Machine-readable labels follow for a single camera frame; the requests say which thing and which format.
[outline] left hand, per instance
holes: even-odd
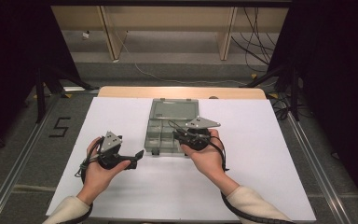
[[[91,142],[87,148],[87,154],[89,154],[92,150],[92,146],[94,146],[100,138],[101,137],[98,137]],[[94,150],[91,155],[93,156],[96,153],[96,150]],[[83,188],[77,194],[77,198],[87,205],[91,205],[98,195],[107,189],[113,177],[126,169],[130,163],[130,161],[122,161],[111,170],[105,170],[97,161],[90,163],[86,170],[86,179],[84,181]]]

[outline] table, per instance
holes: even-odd
[[[219,99],[208,99],[210,96]],[[228,174],[256,189],[293,220],[315,220],[264,93],[257,89],[184,87],[102,88],[89,108],[48,215],[64,197],[81,189],[81,180],[74,173],[95,136],[105,134],[108,129],[122,134],[121,155],[134,155],[143,148],[153,100],[150,97],[197,97],[200,115],[222,123],[218,130],[227,148],[227,167],[231,169]],[[136,170],[115,177],[94,202],[90,217],[121,221],[238,222],[224,206],[219,190],[197,171],[189,158],[156,157],[147,153],[138,161]]]

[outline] gray floor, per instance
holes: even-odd
[[[64,32],[68,46],[82,79],[94,86],[219,86],[236,88],[252,81],[252,74],[259,76],[267,67],[231,43],[227,61],[220,61],[212,33],[164,33],[129,32],[118,62],[109,58],[102,34],[91,32],[88,40],[82,39],[82,32]],[[235,39],[243,45],[239,34]],[[273,48],[265,36],[263,44]],[[263,57],[260,48],[251,51]],[[274,79],[259,88],[273,91]],[[64,86],[74,86],[62,81]],[[41,130],[38,141],[32,148],[32,155],[25,164],[15,188],[12,190],[3,211],[0,223],[41,223],[46,217],[49,201],[58,185],[63,169],[70,156],[77,135],[90,107],[95,92],[71,92],[67,97],[47,96],[51,113]],[[358,223],[358,190],[339,160],[330,153],[332,148],[317,120],[311,117],[307,102],[300,97],[300,122],[290,119],[279,124],[289,151],[293,157],[301,182],[317,217],[316,223]],[[0,147],[0,185],[5,182],[13,164],[27,143],[36,121],[36,99],[34,91],[4,136],[6,146]],[[51,137],[62,130],[55,130],[58,118],[62,126],[69,127],[64,137]],[[300,125],[315,152],[323,172],[332,184],[350,222],[341,222],[329,206],[323,188],[311,168],[310,159],[304,153],[294,125]],[[87,220],[85,223],[109,223],[102,220]]]

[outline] right hand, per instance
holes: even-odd
[[[222,143],[219,141],[219,139],[217,139],[219,138],[219,132],[216,129],[209,129],[208,131],[212,136],[211,142],[219,147],[220,150],[223,149]],[[194,162],[197,169],[207,177],[224,173],[222,169],[222,157],[213,146],[208,145],[201,151],[196,151],[184,144],[181,145],[181,148],[185,154]]]

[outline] aluminum rail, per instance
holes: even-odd
[[[22,171],[27,164],[32,152],[34,151],[34,146],[36,145],[43,128],[45,127],[46,121],[48,119],[49,114],[57,104],[60,99],[60,94],[54,94],[51,98],[51,104],[48,107],[48,111],[46,115],[40,120],[39,123],[36,123],[33,131],[30,134],[25,146],[23,147],[19,157],[16,159],[13,167],[11,168],[9,174],[7,175],[6,180],[0,187],[0,214],[3,211],[5,204],[10,196],[11,191],[13,190],[15,184],[19,180]]]

